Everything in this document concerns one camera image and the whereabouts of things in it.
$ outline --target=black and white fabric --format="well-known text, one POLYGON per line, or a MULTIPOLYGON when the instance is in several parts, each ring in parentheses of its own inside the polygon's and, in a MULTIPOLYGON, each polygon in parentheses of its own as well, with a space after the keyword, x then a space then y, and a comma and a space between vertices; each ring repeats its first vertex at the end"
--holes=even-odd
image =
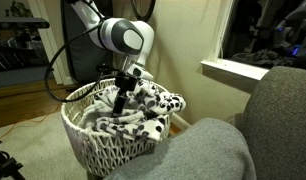
POLYGON ((130 140, 159 142, 161 132, 170 121, 168 115, 182 111, 186 106, 181 95, 160 92, 156 85, 140 80, 133 92, 127 92, 121 116, 112 118, 118 90, 112 85, 95 94, 78 126, 130 140))

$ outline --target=couch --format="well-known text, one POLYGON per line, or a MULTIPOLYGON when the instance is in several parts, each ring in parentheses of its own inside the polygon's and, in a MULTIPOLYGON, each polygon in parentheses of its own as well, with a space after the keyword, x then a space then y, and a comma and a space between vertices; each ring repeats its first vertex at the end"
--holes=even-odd
POLYGON ((201 119, 104 179, 306 179, 306 70, 271 69, 234 119, 201 119))

